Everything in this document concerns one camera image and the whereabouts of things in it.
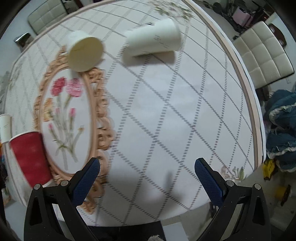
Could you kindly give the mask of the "red ripple paper cup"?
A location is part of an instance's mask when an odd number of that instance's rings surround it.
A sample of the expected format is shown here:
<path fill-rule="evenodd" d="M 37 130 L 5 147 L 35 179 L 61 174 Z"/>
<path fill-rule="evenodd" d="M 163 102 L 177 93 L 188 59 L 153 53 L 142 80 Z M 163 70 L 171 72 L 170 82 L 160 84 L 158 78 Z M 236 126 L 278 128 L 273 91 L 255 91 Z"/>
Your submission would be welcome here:
<path fill-rule="evenodd" d="M 47 185 L 53 180 L 40 132 L 20 133 L 11 138 L 9 144 L 31 187 Z"/>

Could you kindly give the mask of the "white cup with calligraphy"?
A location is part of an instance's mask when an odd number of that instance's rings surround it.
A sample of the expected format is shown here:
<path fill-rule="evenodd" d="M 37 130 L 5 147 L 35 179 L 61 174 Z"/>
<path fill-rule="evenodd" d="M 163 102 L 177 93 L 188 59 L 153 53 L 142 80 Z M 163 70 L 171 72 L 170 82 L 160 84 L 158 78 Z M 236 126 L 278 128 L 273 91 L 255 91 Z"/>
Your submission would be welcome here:
<path fill-rule="evenodd" d="M 11 116 L 8 114 L 0 115 L 1 143 L 7 143 L 11 139 Z"/>

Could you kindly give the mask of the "white cup with ink plant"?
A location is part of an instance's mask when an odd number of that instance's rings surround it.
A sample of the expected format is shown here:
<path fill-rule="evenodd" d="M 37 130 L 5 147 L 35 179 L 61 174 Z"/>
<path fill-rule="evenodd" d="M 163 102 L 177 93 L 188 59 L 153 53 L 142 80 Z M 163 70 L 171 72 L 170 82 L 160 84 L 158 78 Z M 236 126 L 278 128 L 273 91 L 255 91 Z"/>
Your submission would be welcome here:
<path fill-rule="evenodd" d="M 85 72 L 98 64 L 103 55 L 103 43 L 82 30 L 69 33 L 66 37 L 68 65 L 76 72 Z"/>

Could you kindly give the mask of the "plain white paper cup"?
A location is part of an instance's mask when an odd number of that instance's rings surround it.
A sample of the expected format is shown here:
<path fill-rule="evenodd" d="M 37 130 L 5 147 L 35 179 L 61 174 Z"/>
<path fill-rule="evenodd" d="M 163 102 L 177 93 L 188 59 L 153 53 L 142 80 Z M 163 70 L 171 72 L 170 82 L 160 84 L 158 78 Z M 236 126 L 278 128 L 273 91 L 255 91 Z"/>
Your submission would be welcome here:
<path fill-rule="evenodd" d="M 170 18 L 143 24 L 125 32 L 126 46 L 121 60 L 127 65 L 138 65 L 145 56 L 154 55 L 174 63 L 181 42 L 180 28 Z"/>

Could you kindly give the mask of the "blue ruffled cloth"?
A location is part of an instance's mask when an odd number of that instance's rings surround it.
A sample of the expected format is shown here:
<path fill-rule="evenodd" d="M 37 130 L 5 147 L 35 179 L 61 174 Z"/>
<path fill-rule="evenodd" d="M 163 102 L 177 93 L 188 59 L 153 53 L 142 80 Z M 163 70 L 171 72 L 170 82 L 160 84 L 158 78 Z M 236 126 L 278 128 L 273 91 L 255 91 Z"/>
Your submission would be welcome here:
<path fill-rule="evenodd" d="M 280 89 L 265 105 L 267 156 L 283 172 L 295 171 L 295 92 Z"/>

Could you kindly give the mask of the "beige padded chair right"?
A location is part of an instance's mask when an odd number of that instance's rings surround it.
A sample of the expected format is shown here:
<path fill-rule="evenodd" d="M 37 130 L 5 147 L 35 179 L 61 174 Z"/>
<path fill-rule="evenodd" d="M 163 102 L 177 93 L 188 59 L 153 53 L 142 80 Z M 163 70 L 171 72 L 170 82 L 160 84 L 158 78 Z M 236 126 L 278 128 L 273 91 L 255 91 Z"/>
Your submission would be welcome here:
<path fill-rule="evenodd" d="M 283 46 L 268 25 L 260 21 L 233 41 L 255 89 L 295 73 Z"/>

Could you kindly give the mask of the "beige padded chair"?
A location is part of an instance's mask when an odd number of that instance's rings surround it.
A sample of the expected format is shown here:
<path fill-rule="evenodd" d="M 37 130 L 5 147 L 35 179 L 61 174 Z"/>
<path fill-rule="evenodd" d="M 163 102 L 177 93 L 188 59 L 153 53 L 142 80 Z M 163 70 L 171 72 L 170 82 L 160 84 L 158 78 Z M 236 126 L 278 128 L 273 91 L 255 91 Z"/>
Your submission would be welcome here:
<path fill-rule="evenodd" d="M 255 89 L 295 73 L 283 46 L 268 25 L 260 21 L 233 41 Z"/>
<path fill-rule="evenodd" d="M 48 0 L 28 16 L 28 23 L 38 35 L 78 9 L 78 5 L 74 1 Z"/>

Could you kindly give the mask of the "floral printed tablecloth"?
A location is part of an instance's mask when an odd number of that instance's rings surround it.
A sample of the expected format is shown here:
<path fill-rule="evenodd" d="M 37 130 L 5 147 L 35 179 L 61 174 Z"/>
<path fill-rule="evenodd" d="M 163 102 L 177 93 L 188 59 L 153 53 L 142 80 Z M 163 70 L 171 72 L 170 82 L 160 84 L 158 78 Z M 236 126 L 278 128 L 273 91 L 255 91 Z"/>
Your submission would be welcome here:
<path fill-rule="evenodd" d="M 170 18 L 180 28 L 174 63 L 121 60 L 125 32 Z M 85 72 L 68 65 L 77 30 L 104 46 Z M 250 76 L 227 36 L 193 1 L 103 1 L 52 25 L 16 57 L 4 112 L 11 133 L 40 131 L 55 181 L 93 157 L 100 180 L 79 208 L 88 225 L 135 225 L 198 208 L 208 197 L 194 173 L 204 158 L 241 182 L 265 156 Z"/>

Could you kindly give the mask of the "dark printed gift box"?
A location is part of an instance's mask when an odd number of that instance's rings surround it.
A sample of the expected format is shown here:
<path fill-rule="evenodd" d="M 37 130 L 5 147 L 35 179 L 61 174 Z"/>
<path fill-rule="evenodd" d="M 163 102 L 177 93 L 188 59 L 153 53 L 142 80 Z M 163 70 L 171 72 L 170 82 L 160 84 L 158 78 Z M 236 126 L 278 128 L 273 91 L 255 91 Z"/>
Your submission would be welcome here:
<path fill-rule="evenodd" d="M 16 37 L 14 41 L 18 45 L 18 47 L 25 48 L 33 40 L 34 40 L 34 38 L 32 37 L 32 35 L 30 33 L 26 32 L 26 33 Z"/>

